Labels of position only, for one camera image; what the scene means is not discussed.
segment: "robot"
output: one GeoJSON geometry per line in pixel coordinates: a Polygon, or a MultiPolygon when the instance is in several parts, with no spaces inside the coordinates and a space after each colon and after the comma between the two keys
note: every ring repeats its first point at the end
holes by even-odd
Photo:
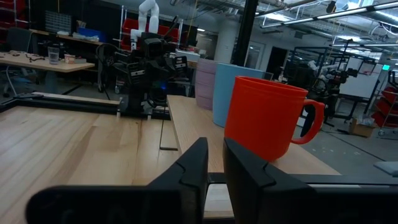
{"type": "Polygon", "coordinates": [[[130,31],[130,39],[131,39],[131,50],[137,49],[137,41],[138,38],[141,37],[141,34],[145,32],[145,28],[147,25],[147,15],[150,10],[150,20],[149,20],[149,32],[157,34],[159,29],[159,6],[156,3],[156,0],[145,0],[139,6],[139,16],[138,16],[138,30],[131,29],[130,31]]]}

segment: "wooden board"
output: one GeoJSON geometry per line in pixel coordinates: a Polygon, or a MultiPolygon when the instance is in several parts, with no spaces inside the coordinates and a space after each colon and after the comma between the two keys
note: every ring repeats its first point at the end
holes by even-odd
{"type": "MultiPolygon", "coordinates": [[[[213,123],[212,111],[199,108],[194,98],[167,96],[177,147],[184,153],[199,137],[207,137],[209,172],[223,172],[224,129],[213,123]]],[[[339,175],[337,171],[296,144],[276,162],[276,167],[288,174],[339,175]]]]}
{"type": "Polygon", "coordinates": [[[115,100],[101,100],[101,99],[94,99],[94,98],[87,98],[87,97],[80,97],[80,96],[70,96],[70,95],[59,95],[53,93],[41,93],[41,92],[33,92],[33,94],[40,94],[46,97],[53,97],[59,99],[67,99],[67,100],[80,100],[80,101],[89,101],[89,102],[97,102],[97,103],[109,103],[113,105],[118,105],[119,102],[115,100]]]}
{"type": "MultiPolygon", "coordinates": [[[[50,33],[49,33],[49,32],[46,32],[46,31],[35,30],[35,29],[29,29],[29,30],[32,31],[32,32],[35,33],[35,34],[50,35],[50,33]]],[[[87,43],[87,44],[95,44],[95,45],[102,45],[102,44],[103,44],[102,42],[89,41],[89,40],[81,40],[81,39],[77,39],[77,38],[74,38],[74,37],[71,37],[71,36],[68,36],[68,35],[60,35],[60,34],[57,34],[57,37],[63,38],[63,39],[68,39],[68,40],[74,40],[74,41],[84,42],[84,43],[87,43]]]]}
{"type": "MultiPolygon", "coordinates": [[[[0,113],[0,223],[25,223],[27,201],[46,187],[148,184],[180,156],[159,150],[161,125],[21,106],[0,113]]],[[[169,131],[162,145],[174,139],[169,131]]]]}
{"type": "Polygon", "coordinates": [[[19,56],[12,56],[9,53],[0,53],[0,64],[6,65],[15,65],[19,67],[26,67],[26,68],[36,68],[41,70],[49,70],[54,72],[74,72],[78,70],[83,70],[86,68],[94,67],[95,64],[93,63],[79,63],[79,64],[66,64],[63,60],[59,61],[58,65],[51,65],[49,59],[46,58],[45,60],[37,60],[34,62],[29,62],[29,59],[25,56],[28,55],[32,58],[38,58],[35,56],[31,56],[31,54],[27,53],[18,53],[19,56]]]}

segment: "floor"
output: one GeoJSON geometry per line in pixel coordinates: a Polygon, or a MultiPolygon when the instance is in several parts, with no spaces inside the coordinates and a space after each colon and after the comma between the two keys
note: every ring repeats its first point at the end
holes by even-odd
{"type": "MultiPolygon", "coordinates": [[[[71,84],[59,84],[59,92],[71,88],[71,84]]],[[[42,85],[34,85],[37,91],[43,91],[42,85]]],[[[111,100],[119,100],[121,95],[117,95],[113,90],[108,90],[111,100]]],[[[95,86],[85,85],[69,95],[84,96],[90,98],[107,99],[105,93],[99,93],[95,86]]],[[[348,114],[351,109],[349,101],[343,101],[339,107],[340,113],[348,114]]],[[[358,105],[356,115],[363,113],[364,105],[358,105]]],[[[344,123],[341,119],[332,119],[330,123],[336,127],[331,128],[327,125],[322,127],[322,131],[307,144],[302,147],[321,159],[323,162],[336,169],[343,175],[366,175],[366,176],[387,176],[387,174],[373,167],[377,161],[398,161],[398,141],[380,139],[375,129],[371,138],[366,139],[358,136],[341,134],[337,128],[348,130],[349,122],[344,123]]],[[[295,137],[298,137],[301,127],[297,126],[295,137]]],[[[398,139],[398,135],[392,131],[386,131],[384,138],[398,139]]]]}

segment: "cardboard box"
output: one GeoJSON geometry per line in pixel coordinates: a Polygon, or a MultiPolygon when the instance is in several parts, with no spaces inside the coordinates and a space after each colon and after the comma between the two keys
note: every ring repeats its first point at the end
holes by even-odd
{"type": "Polygon", "coordinates": [[[369,138],[372,135],[374,128],[376,128],[375,124],[373,124],[372,126],[358,124],[358,121],[355,118],[353,118],[353,122],[349,126],[349,132],[351,134],[356,134],[359,136],[369,138]]]}

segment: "orange mug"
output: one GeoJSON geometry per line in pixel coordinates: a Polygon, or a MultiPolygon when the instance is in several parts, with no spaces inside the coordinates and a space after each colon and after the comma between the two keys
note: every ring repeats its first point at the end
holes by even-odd
{"type": "Polygon", "coordinates": [[[267,161],[282,157],[289,144],[305,144],[319,132],[325,105],[306,100],[308,91],[259,78],[236,77],[225,126],[225,137],[267,161]],[[315,120],[308,133],[292,139],[305,105],[315,107],[315,120]]]}

